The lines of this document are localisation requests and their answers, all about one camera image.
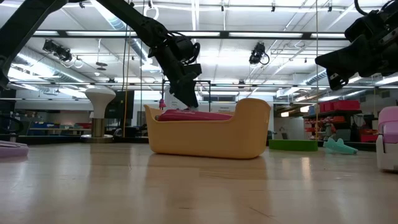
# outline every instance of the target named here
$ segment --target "mint green object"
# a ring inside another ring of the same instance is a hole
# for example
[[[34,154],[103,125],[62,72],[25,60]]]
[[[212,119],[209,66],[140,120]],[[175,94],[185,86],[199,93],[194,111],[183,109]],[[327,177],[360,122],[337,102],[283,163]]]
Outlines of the mint green object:
[[[318,142],[312,140],[269,140],[269,149],[297,152],[316,152]]]
[[[334,139],[329,138],[328,141],[323,143],[323,147],[326,148],[326,152],[328,153],[339,152],[342,154],[354,155],[358,152],[357,149],[344,145],[344,141],[342,139],[338,139],[336,142]]]

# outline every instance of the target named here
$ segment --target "green mat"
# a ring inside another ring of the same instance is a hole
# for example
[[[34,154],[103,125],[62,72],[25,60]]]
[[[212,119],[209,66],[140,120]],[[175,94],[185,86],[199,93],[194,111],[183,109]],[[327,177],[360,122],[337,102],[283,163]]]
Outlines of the green mat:
[[[269,149],[284,151],[318,151],[318,143],[312,140],[269,140]]]

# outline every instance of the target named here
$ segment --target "robotic arm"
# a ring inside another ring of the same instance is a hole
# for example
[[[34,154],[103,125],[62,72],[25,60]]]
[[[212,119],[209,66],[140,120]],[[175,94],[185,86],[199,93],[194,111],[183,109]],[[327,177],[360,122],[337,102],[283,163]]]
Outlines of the robotic arm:
[[[33,36],[44,19],[68,2],[84,0],[25,0],[0,29],[0,86],[8,84],[11,62]],[[169,32],[161,23],[143,16],[134,4],[124,0],[98,0],[105,8],[131,27],[150,47],[148,57],[155,57],[164,75],[170,81],[170,93],[188,107],[198,107],[195,79],[201,74],[201,65],[192,64],[198,57],[200,44],[189,38]]]
[[[375,73],[386,77],[398,71],[398,1],[388,1],[369,14],[361,10],[358,0],[354,3],[364,16],[345,31],[351,45],[315,59],[326,68],[332,90],[347,85],[356,72],[361,77]]]

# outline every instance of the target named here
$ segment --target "wooden floor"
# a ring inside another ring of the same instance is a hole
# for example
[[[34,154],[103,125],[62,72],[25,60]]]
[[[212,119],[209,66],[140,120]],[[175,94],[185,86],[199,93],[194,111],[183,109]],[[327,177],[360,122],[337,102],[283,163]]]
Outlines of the wooden floor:
[[[379,172],[374,152],[237,161],[60,144],[0,161],[2,224],[397,224],[397,211],[398,175]]]

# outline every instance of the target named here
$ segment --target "yellow tub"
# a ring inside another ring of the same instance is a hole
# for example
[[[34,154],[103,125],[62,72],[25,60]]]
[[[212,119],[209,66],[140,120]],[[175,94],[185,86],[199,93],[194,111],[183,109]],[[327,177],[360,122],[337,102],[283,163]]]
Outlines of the yellow tub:
[[[252,159],[266,148],[271,107],[263,100],[238,101],[227,121],[155,120],[162,110],[145,105],[150,148],[156,153]]]

